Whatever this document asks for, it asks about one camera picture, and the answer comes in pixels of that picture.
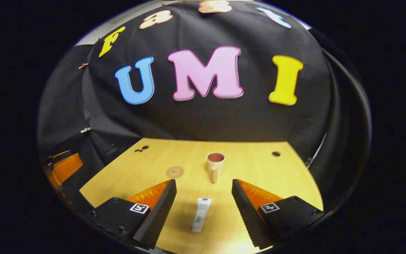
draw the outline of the orange soft pad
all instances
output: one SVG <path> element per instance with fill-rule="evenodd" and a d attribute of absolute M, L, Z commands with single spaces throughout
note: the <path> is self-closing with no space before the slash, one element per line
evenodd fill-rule
<path fill-rule="evenodd" d="M 73 175 L 82 166 L 79 154 L 74 154 L 53 165 L 53 175 L 61 185 L 68 177 Z"/>
<path fill-rule="evenodd" d="M 56 157 L 58 157 L 59 155 L 62 155 L 62 154 L 64 154 L 64 153 L 66 153 L 66 152 L 69 152 L 70 150 L 68 150 L 68 151 L 65 151 L 65 152 L 62 152 L 62 153 L 60 153 L 60 154 L 56 154 L 55 156 L 53 156 L 52 158 L 56 158 Z"/>
<path fill-rule="evenodd" d="M 276 202 L 276 201 L 283 199 L 280 196 L 277 196 L 266 190 L 263 190 L 254 185 L 251 185 L 250 183 L 244 182 L 239 179 L 236 179 L 236 180 L 239 182 L 239 185 L 244 190 L 250 203 L 253 204 L 253 207 L 255 207 L 256 212 L 258 211 L 258 208 L 262 205 L 269 204 L 269 203 Z"/>
<path fill-rule="evenodd" d="M 155 185 L 151 188 L 148 188 L 142 192 L 130 196 L 126 200 L 133 203 L 150 206 L 150 209 L 153 210 L 154 206 L 156 206 L 156 203 L 159 201 L 159 198 L 161 198 L 162 193 L 164 193 L 164 190 L 167 188 L 167 185 L 169 185 L 170 181 L 171 179 Z"/>
<path fill-rule="evenodd" d="M 56 177 L 54 177 L 53 172 L 48 173 L 47 177 L 54 189 L 57 189 L 57 187 L 61 186 Z"/>

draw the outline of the ceramic mug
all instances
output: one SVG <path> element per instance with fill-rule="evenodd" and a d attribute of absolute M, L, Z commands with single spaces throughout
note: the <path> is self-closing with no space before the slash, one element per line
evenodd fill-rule
<path fill-rule="evenodd" d="M 225 154 L 221 152 L 209 153 L 206 156 L 206 169 L 208 173 L 211 174 L 211 170 L 217 170 L 217 177 L 221 177 L 225 167 L 225 158 Z"/>

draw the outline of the pink letter m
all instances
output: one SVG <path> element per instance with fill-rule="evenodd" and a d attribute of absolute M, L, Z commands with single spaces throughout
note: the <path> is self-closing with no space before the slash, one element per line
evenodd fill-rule
<path fill-rule="evenodd" d="M 217 76 L 217 85 L 213 90 L 217 98 L 238 98 L 243 95 L 244 89 L 239 85 L 237 73 L 237 57 L 240 48 L 223 46 L 216 48 L 204 66 L 190 50 L 180 50 L 171 53 L 168 60 L 173 62 L 176 75 L 176 92 L 174 100 L 185 101 L 195 96 L 190 88 L 189 78 L 198 93 L 204 98 L 208 95 L 211 83 Z"/>

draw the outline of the toothpaste tube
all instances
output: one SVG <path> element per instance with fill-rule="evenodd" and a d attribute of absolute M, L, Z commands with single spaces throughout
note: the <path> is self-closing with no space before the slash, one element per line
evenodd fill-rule
<path fill-rule="evenodd" d="M 209 206 L 211 204 L 211 198 L 199 198 L 197 199 L 197 212 L 192 222 L 192 232 L 201 232 L 208 213 Z"/>

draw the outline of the table surface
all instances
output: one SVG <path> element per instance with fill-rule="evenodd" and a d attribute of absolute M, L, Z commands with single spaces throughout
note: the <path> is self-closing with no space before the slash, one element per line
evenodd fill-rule
<path fill-rule="evenodd" d="M 149 146 L 142 152 L 135 152 Z M 224 174 L 211 183 L 206 155 L 226 155 Z M 279 157 L 272 155 L 277 151 Z M 232 196 L 232 180 L 240 179 L 282 198 L 298 196 L 323 210 L 311 173 L 287 142 L 237 143 L 143 138 L 108 164 L 81 189 L 97 207 L 113 196 L 128 198 L 168 180 L 166 171 L 180 166 L 176 197 L 156 246 L 179 254 L 259 252 L 254 247 Z M 192 232 L 197 198 L 212 198 L 201 233 Z"/>

